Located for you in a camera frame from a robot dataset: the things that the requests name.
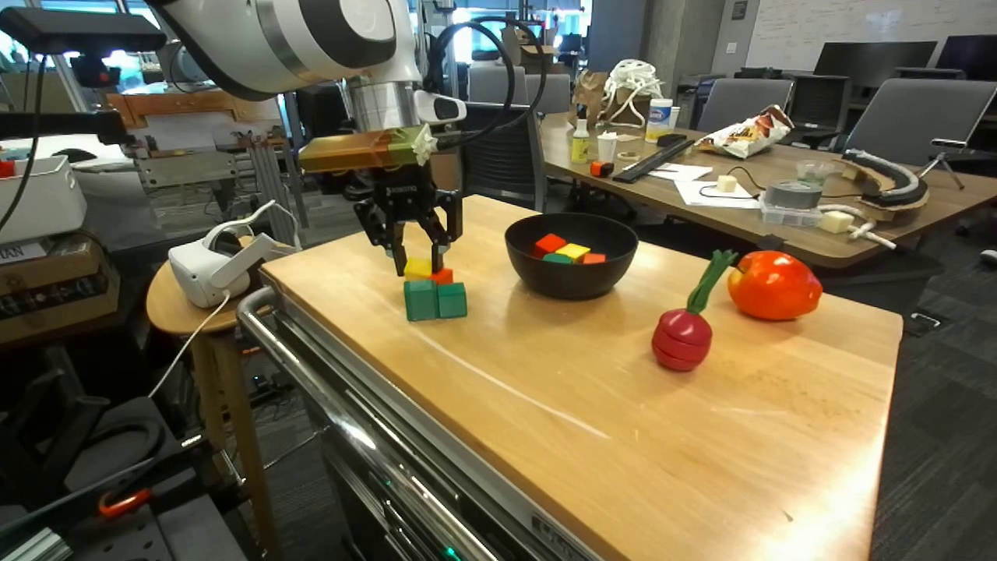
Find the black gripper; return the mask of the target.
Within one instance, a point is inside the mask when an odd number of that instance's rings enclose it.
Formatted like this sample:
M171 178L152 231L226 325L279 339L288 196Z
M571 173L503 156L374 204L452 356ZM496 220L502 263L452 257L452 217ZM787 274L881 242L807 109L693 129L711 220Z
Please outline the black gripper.
M420 165L369 168L349 186L353 208L374 245L384 245L396 274L406 274L406 220L417 220L429 237L429 270L444 266L449 245L465 233L461 196L439 189Z

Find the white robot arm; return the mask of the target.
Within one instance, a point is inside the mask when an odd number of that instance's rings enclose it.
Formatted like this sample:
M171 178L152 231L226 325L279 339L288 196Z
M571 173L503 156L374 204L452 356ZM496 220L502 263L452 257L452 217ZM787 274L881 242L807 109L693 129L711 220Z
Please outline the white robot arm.
M330 81L349 88L359 129L300 151L305 173L368 174L356 214L396 270L406 225L429 237L429 270L461 237L461 196L439 189L439 129L467 118L457 97L423 88L406 0L147 0L196 66L226 93L265 99Z

